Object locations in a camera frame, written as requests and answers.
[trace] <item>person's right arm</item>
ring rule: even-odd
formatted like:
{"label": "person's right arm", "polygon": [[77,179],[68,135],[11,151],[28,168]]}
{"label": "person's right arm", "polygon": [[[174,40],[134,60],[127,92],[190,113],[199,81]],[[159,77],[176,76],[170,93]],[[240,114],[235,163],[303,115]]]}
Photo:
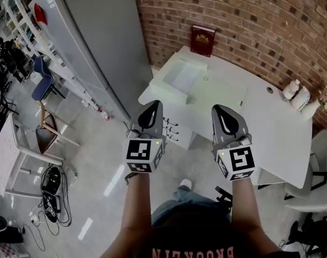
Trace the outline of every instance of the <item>person's right arm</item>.
{"label": "person's right arm", "polygon": [[250,178],[232,182],[231,224],[246,234],[260,256],[281,251],[261,227],[258,205]]}

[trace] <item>black t-shirt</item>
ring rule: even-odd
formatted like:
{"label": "black t-shirt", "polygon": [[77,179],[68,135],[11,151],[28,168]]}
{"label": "black t-shirt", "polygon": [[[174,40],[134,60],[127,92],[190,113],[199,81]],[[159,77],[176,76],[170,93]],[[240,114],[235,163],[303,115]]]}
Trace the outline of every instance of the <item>black t-shirt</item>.
{"label": "black t-shirt", "polygon": [[[266,257],[298,258],[299,253],[276,252]],[[176,207],[159,227],[145,235],[132,257],[239,258],[258,257],[245,234],[234,229],[218,210],[199,205]]]}

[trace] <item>gold emblem on book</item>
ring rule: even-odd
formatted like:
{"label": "gold emblem on book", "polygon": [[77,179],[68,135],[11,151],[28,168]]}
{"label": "gold emblem on book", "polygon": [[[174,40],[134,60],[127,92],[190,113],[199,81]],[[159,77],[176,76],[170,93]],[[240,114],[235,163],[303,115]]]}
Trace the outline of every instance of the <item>gold emblem on book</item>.
{"label": "gold emblem on book", "polygon": [[195,39],[196,39],[196,41],[208,44],[208,38],[203,34],[197,35],[197,37]]}

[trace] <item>person's arm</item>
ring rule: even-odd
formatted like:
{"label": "person's arm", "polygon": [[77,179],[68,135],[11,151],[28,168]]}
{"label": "person's arm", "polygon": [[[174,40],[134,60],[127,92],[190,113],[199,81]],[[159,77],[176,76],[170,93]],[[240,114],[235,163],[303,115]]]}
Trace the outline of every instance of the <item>person's arm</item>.
{"label": "person's arm", "polygon": [[151,230],[149,174],[129,180],[121,229],[101,258],[128,257],[138,238]]}
{"label": "person's arm", "polygon": [[249,178],[232,182],[231,224],[247,235],[258,255],[280,251],[261,227],[258,205]]}

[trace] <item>maroon book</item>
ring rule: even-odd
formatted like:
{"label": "maroon book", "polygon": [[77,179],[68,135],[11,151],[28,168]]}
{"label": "maroon book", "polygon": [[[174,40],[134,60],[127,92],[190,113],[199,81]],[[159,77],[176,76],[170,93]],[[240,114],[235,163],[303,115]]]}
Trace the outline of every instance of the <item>maroon book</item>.
{"label": "maroon book", "polygon": [[191,52],[207,56],[212,54],[216,31],[198,25],[192,26]]}

